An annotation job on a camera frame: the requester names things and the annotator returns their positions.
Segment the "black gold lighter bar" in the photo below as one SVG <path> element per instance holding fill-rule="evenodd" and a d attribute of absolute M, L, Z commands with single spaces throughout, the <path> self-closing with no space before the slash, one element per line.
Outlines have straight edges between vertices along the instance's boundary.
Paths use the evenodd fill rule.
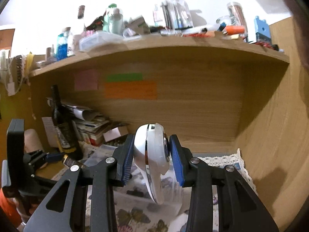
<path fill-rule="evenodd" d="M 73 165 L 78 165 L 80 168 L 85 168 L 85 165 L 70 158 L 67 154 L 65 154 L 62 158 L 62 163 L 67 166 L 68 168 L 72 167 Z"/>

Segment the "white handheld massager device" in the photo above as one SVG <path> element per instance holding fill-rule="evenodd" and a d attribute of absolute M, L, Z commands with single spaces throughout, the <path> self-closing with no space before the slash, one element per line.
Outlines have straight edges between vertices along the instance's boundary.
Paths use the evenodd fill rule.
<path fill-rule="evenodd" d="M 164 127 L 159 123 L 140 126 L 134 139 L 134 163 L 145 181 L 151 199 L 161 205 L 161 176 L 169 170 L 170 151 Z"/>

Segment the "clear plastic storage box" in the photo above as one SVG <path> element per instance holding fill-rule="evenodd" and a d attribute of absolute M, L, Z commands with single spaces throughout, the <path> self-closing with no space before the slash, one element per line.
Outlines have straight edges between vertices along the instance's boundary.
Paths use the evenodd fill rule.
<path fill-rule="evenodd" d="M 106 158 L 111 157 L 116 148 L 115 146 L 101 145 L 90 153 L 83 164 L 87 167 L 95 166 Z"/>

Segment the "cream ceramic mug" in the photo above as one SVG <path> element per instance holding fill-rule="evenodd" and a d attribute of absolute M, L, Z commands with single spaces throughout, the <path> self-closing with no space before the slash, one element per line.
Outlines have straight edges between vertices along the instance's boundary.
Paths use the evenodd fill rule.
<path fill-rule="evenodd" d="M 25 145 L 24 145 L 25 157 L 23 161 L 24 163 L 29 164 L 35 158 L 31 158 L 31 156 L 28 154 L 36 152 L 37 150 L 41 150 L 42 153 L 40 155 L 43 155 L 44 150 L 40 138 L 34 129 L 25 130 L 24 137 L 25 137 Z"/>

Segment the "white paper sheet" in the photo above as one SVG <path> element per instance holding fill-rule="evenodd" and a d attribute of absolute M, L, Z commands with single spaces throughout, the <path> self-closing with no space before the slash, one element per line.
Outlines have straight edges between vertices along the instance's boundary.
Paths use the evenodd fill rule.
<path fill-rule="evenodd" d="M 42 122 L 46 131 L 46 136 L 50 147 L 58 148 L 57 132 L 51 117 L 42 117 Z"/>

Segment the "dark wine bottle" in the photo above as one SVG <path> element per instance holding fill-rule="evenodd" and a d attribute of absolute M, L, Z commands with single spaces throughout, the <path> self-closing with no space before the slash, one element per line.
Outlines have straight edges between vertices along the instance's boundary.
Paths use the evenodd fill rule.
<path fill-rule="evenodd" d="M 61 149 L 70 158 L 79 161 L 83 158 L 83 152 L 74 131 L 70 112 L 61 103 L 58 86 L 53 85 L 51 89 L 53 92 L 52 121 L 57 132 Z"/>

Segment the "stack of books and papers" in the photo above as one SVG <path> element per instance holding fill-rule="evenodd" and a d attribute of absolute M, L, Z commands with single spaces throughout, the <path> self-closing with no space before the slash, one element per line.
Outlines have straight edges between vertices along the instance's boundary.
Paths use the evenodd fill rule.
<path fill-rule="evenodd" d="M 78 106 L 69 102 L 62 102 L 62 105 L 65 106 L 71 114 L 73 127 L 78 140 L 95 147 L 103 143 L 115 146 L 119 143 L 118 140 L 124 137 L 122 136 L 112 141 L 105 142 L 103 133 L 115 127 L 127 127 L 127 125 L 120 122 L 113 122 L 109 117 L 85 106 Z"/>

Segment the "butterfly print lace cloth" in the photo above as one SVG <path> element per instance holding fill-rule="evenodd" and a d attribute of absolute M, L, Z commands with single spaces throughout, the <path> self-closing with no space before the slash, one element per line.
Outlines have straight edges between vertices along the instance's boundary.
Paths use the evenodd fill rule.
<path fill-rule="evenodd" d="M 83 164 L 90 153 L 97 147 L 80 142 L 84 152 Z M 210 166 L 223 168 L 226 165 L 234 166 L 257 193 L 256 186 L 248 171 L 244 167 L 240 148 L 234 154 L 209 153 L 194 154 Z M 114 187 L 115 212 L 118 231 L 185 231 L 190 206 L 191 188 L 179 186 L 175 177 L 172 161 L 169 170 L 161 176 L 161 186 L 164 203 L 155 203 L 147 190 L 143 176 L 134 162 L 131 169 L 132 178 L 124 187 Z M 85 215 L 85 231 L 90 230 L 91 224 L 92 186 L 88 187 Z M 218 203 L 217 189 L 213 187 L 213 231 L 218 231 Z"/>

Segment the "small white pink box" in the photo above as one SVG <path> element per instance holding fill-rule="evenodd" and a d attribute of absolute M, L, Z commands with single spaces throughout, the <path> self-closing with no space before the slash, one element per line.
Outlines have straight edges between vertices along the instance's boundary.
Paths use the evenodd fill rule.
<path fill-rule="evenodd" d="M 115 127 L 103 133 L 105 142 L 112 141 L 125 135 L 128 135 L 128 129 L 126 126 Z"/>

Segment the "blue liquid bottle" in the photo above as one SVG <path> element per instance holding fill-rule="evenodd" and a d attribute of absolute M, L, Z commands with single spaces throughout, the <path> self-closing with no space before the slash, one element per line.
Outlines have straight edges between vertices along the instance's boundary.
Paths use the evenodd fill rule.
<path fill-rule="evenodd" d="M 65 59 L 68 56 L 68 35 L 68 30 L 63 31 L 61 34 L 58 35 L 56 53 L 56 59 L 58 61 Z"/>

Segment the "orange sticky note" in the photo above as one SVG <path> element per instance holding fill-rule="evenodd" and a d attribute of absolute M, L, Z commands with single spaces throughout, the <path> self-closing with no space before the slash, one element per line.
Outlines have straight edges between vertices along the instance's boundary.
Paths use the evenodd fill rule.
<path fill-rule="evenodd" d="M 157 83 L 153 81 L 108 82 L 104 95 L 111 99 L 156 100 Z"/>

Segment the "clear flat lidded box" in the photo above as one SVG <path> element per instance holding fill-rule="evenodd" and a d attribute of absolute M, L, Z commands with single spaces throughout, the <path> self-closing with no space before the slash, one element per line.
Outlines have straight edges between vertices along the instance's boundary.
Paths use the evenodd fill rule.
<path fill-rule="evenodd" d="M 119 43 L 123 41 L 123 39 L 124 37 L 117 34 L 98 31 L 79 41 L 79 51 L 85 52 L 104 44 Z"/>

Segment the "green cap toner bottle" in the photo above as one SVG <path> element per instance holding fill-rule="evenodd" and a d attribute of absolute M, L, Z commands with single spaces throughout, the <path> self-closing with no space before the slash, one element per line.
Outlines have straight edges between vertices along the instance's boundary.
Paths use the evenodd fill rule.
<path fill-rule="evenodd" d="M 103 31 L 122 35 L 123 25 L 123 15 L 120 9 L 116 4 L 109 5 L 103 19 Z"/>

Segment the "wooden shelf board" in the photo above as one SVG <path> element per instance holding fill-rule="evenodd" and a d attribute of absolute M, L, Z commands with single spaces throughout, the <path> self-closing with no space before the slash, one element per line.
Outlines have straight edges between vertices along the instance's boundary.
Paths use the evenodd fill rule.
<path fill-rule="evenodd" d="M 289 57 L 256 44 L 217 37 L 196 38 L 179 36 L 148 36 L 131 41 L 109 43 L 87 52 L 54 62 L 30 73 L 30 77 L 52 71 L 103 68 L 107 64 L 121 65 L 133 62 L 226 62 L 235 64 L 288 63 Z"/>

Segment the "clear packaged brush set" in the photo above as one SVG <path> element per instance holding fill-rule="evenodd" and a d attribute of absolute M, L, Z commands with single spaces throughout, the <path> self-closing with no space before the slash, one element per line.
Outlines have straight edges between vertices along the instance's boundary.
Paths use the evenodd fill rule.
<path fill-rule="evenodd" d="M 154 6 L 154 24 L 172 30 L 193 28 L 193 21 L 185 0 L 161 0 Z"/>

